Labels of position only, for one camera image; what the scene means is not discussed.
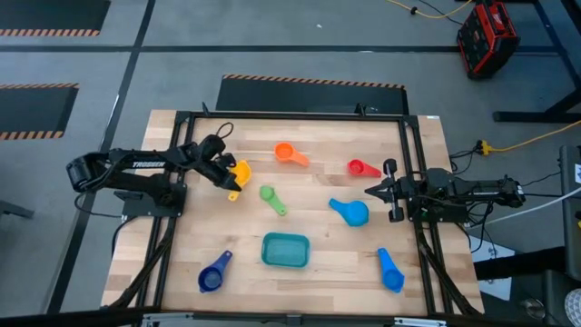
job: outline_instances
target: black mat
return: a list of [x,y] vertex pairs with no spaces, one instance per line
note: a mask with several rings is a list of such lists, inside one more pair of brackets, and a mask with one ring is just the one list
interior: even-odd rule
[[357,104],[370,114],[409,114],[401,84],[245,74],[222,78],[216,110],[353,113]]
[[0,36],[96,36],[109,0],[0,0]]
[[0,84],[0,140],[60,138],[78,84]]

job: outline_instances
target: gray floor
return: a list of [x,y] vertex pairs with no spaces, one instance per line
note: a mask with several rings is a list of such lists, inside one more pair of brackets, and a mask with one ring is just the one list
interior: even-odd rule
[[[442,11],[458,3],[432,0]],[[543,0],[549,18],[581,72],[581,37],[560,2]],[[103,33],[93,39],[0,37],[0,45],[131,45],[145,0],[114,0]],[[532,5],[510,5],[523,45],[550,45]],[[468,10],[458,14],[462,19]],[[383,0],[163,0],[146,45],[453,45],[457,26],[410,16]],[[0,84],[81,84],[64,138],[0,143],[0,198],[36,211],[31,221],[0,219],[0,316],[42,312],[74,223],[74,192],[64,165],[98,148],[129,55],[0,54]],[[559,57],[515,55],[494,79],[466,78],[457,54],[180,53],[141,54],[113,146],[138,148],[152,109],[197,110],[215,105],[223,74],[265,74],[404,84],[412,114],[441,116],[449,151],[486,139],[502,147],[552,131],[556,124],[495,124],[496,110],[540,111],[573,90]],[[525,183],[558,170],[558,147],[581,144],[571,130],[506,154],[475,157],[465,178],[504,173]],[[528,192],[558,193],[558,178]],[[543,203],[530,198],[526,207]],[[97,212],[121,202],[99,194]],[[493,217],[509,210],[497,208]],[[99,306],[118,222],[93,217],[63,310]],[[490,225],[494,241],[519,251],[563,242],[559,206]]]

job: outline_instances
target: white wire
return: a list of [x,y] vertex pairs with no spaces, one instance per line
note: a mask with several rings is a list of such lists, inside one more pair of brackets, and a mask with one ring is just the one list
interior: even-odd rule
[[503,220],[506,220],[506,219],[508,219],[508,218],[512,218],[512,217],[519,216],[519,215],[521,215],[521,214],[525,214],[525,213],[532,213],[532,212],[534,212],[534,211],[536,211],[536,210],[540,210],[540,209],[543,209],[543,208],[545,208],[545,207],[548,207],[548,206],[549,206],[549,205],[551,205],[551,204],[559,203],[559,202],[561,202],[561,201],[565,200],[566,198],[568,198],[568,197],[570,197],[570,196],[573,196],[573,195],[575,195],[575,194],[577,194],[577,193],[579,193],[579,192],[581,192],[581,187],[579,187],[579,188],[577,188],[576,190],[573,190],[573,191],[571,191],[570,193],[567,193],[567,194],[565,194],[565,195],[561,196],[560,198],[558,198],[558,199],[555,199],[555,200],[553,200],[553,201],[551,201],[551,202],[548,202],[548,203],[545,203],[545,204],[541,204],[541,205],[539,205],[539,206],[536,206],[536,207],[534,207],[534,208],[527,209],[527,210],[525,210],[525,211],[522,211],[522,212],[513,213],[513,214],[510,214],[510,215],[508,215],[508,216],[500,217],[500,218],[498,218],[498,219],[495,219],[495,220],[493,220],[493,221],[490,221],[489,223],[486,223],[486,225],[490,225],[490,224],[492,224],[492,223],[498,223],[498,222],[501,222],[501,221],[503,221]]

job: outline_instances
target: teal plastic container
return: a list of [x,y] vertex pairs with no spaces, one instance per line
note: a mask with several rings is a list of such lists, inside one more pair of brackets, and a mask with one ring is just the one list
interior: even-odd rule
[[262,240],[262,260],[269,265],[303,268],[309,263],[310,242],[303,235],[267,233]]

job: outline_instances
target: wooden tabletop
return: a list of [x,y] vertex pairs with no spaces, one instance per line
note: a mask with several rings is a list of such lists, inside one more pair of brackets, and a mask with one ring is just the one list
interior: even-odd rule
[[[152,111],[143,149],[167,148],[174,116],[175,111]],[[381,167],[385,159],[395,158],[401,163],[396,177],[401,176],[403,158],[396,123],[197,119],[194,141],[214,134],[226,121],[235,125],[233,133],[224,139],[226,150],[237,160],[248,160],[252,178],[239,199],[230,202],[228,191],[214,187],[195,171],[186,174],[189,191],[173,240],[164,310],[427,314],[412,224],[390,223],[389,206],[363,192],[378,184],[379,178],[355,178],[346,168],[353,158],[376,167]],[[428,167],[449,169],[439,118],[421,116],[419,123]],[[413,144],[410,131],[409,139]],[[272,149],[279,141],[292,142],[310,158],[310,166],[277,162]],[[275,188],[288,207],[286,216],[279,217],[261,200],[262,185]],[[365,202],[369,223],[348,227],[329,208],[331,197]],[[143,266],[151,226],[152,218],[138,218],[119,233],[103,304],[116,300]],[[448,274],[470,303],[483,311],[466,235],[451,223],[438,227]],[[307,236],[309,264],[303,269],[264,264],[261,245],[269,232]],[[399,294],[381,283],[379,247],[388,249],[406,276]],[[223,286],[217,292],[201,294],[197,283],[200,270],[225,250],[232,251],[233,256]],[[157,272],[153,272],[148,303],[153,301],[156,278]],[[432,283],[437,308],[442,311],[438,278],[433,272]]]

